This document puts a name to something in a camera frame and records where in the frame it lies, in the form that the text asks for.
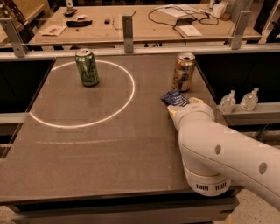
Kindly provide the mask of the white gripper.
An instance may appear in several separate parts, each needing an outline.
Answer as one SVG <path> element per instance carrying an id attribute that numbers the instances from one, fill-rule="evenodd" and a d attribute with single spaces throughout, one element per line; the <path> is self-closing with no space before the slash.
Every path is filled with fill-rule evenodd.
<path id="1" fill-rule="evenodd" d="M 176 129 L 179 129 L 185 121 L 215 120 L 212 108 L 205 104 L 203 100 L 196 97 L 190 97 L 188 101 L 190 104 L 187 104 L 184 107 L 174 105 L 169 105 L 167 107 L 170 117 L 173 118 L 173 123 Z"/>

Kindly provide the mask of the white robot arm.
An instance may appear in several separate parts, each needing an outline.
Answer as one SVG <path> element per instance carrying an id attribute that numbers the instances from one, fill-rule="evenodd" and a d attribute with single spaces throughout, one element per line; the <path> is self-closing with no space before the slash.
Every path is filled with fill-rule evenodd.
<path id="1" fill-rule="evenodd" d="M 215 121 L 205 103 L 168 107 L 189 186 L 217 196 L 231 182 L 280 209 L 280 150 Z"/>

